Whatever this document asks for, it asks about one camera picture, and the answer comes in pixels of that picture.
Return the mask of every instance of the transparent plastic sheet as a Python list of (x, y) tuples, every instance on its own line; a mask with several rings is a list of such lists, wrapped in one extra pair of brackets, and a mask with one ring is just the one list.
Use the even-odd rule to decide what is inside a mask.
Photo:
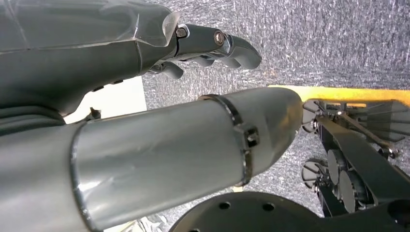
[(0, 0), (0, 52), (126, 40), (165, 47), (178, 20), (143, 0)]

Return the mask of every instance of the gray carpet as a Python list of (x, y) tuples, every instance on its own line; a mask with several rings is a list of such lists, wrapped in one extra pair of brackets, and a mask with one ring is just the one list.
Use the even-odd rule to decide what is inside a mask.
[[(232, 70), (220, 63), (200, 68), (181, 64), (185, 75), (144, 76), (148, 109), (195, 100), (205, 93), (229, 93), (269, 84), (410, 89), (409, 0), (165, 0), (181, 22), (216, 27), (250, 41), (263, 62), (256, 70)], [(405, 150), (395, 164), (410, 173)], [(321, 215), (319, 202), (301, 182), (301, 164), (323, 157), (313, 135), (300, 132), (284, 156), (246, 190), (274, 193)], [(167, 231), (203, 199), (149, 217)]]

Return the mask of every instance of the yellow edge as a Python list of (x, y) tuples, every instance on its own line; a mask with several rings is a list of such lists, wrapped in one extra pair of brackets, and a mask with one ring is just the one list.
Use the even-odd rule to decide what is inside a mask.
[(375, 102), (396, 100), (410, 107), (410, 90), (330, 88), (277, 85), (271, 85), (269, 87), (281, 87), (291, 89), (295, 91), (297, 94), (299, 94), (303, 102), (310, 99), (343, 102)]

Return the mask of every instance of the metal band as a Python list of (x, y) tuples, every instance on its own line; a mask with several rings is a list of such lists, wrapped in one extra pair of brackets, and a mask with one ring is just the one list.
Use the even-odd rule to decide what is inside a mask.
[(250, 124), (245, 123), (242, 120), (238, 110), (235, 106), (225, 97), (208, 94), (203, 95), (198, 98), (198, 100), (212, 100), (219, 105), (221, 105), (225, 111), (228, 113), (229, 117), (232, 120), (234, 126), (236, 140), (240, 147), (242, 161), (243, 161), (243, 176), (240, 183), (236, 186), (244, 186), (249, 183), (252, 178), (252, 150), (251, 148), (256, 146), (259, 143), (259, 134), (258, 129)]

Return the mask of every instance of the gray robotic arm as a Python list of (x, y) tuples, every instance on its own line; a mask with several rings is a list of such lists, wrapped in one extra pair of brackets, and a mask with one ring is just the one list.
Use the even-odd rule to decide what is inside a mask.
[(176, 14), (141, 1), (0, 9), (0, 231), (102, 231), (244, 185), (300, 127), (301, 100), (282, 88), (66, 125), (89, 91), (144, 73), (180, 78), (172, 61), (253, 69), (261, 57), (240, 38), (177, 26)]

